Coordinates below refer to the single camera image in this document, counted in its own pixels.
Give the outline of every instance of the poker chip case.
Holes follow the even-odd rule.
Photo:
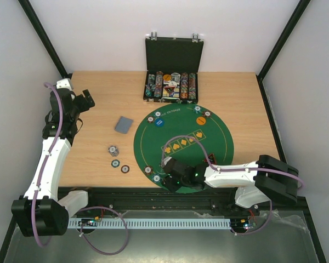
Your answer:
[[[151,37],[145,39],[145,47],[148,71],[144,101],[196,104],[197,72],[203,49],[203,40],[198,34],[192,38],[176,38],[157,37],[157,33],[152,32]]]

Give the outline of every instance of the white wall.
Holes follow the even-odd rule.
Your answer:
[[[144,38],[205,40],[200,71],[258,72],[298,0],[31,0],[68,72],[146,70]]]
[[[33,178],[49,91],[59,74],[18,1],[0,0],[0,248],[12,201]]]
[[[329,262],[329,0],[311,1],[264,84]]]

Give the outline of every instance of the case latch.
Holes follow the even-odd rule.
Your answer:
[[[176,103],[181,103],[181,100],[180,98],[173,98],[173,97],[162,97],[160,99],[160,102],[172,102],[172,101],[175,101]]]
[[[192,34],[192,42],[194,42],[194,43],[198,42],[198,33]]]
[[[152,31],[151,32],[151,40],[157,40],[157,32],[156,31]]]

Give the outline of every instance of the stack of poker chips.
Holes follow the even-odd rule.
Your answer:
[[[187,99],[188,98],[188,74],[183,73],[180,79],[180,98]]]
[[[195,73],[189,74],[189,100],[196,99],[196,75]]]
[[[155,90],[155,75],[149,74],[148,76],[148,85],[152,91]]]
[[[163,82],[163,72],[157,71],[156,72],[156,80],[155,80],[155,90],[154,90],[154,96],[159,98],[162,94],[162,82]]]
[[[200,106],[195,106],[194,107],[194,112],[195,113],[201,113],[201,107]]]
[[[120,154],[118,148],[115,145],[112,145],[109,147],[109,153],[110,153],[110,155],[112,155],[114,157],[116,157]]]
[[[148,97],[151,97],[152,92],[151,92],[150,85],[147,84],[145,87],[146,87],[146,89],[145,89],[145,95],[148,96]]]
[[[155,90],[155,75],[149,74],[148,83],[145,86],[145,95],[148,97],[152,96],[152,92]]]

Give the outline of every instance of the circular poker mat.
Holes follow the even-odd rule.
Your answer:
[[[166,149],[165,143],[172,137],[195,137],[206,149],[212,163],[229,165],[234,155],[234,144],[224,122],[209,109],[193,104],[169,104],[150,112],[139,124],[134,138],[134,154],[144,175],[166,189],[162,179],[167,176],[160,166],[162,151],[187,165],[205,162],[200,146],[193,140],[179,138]],[[193,193],[199,190],[181,187],[177,193]]]

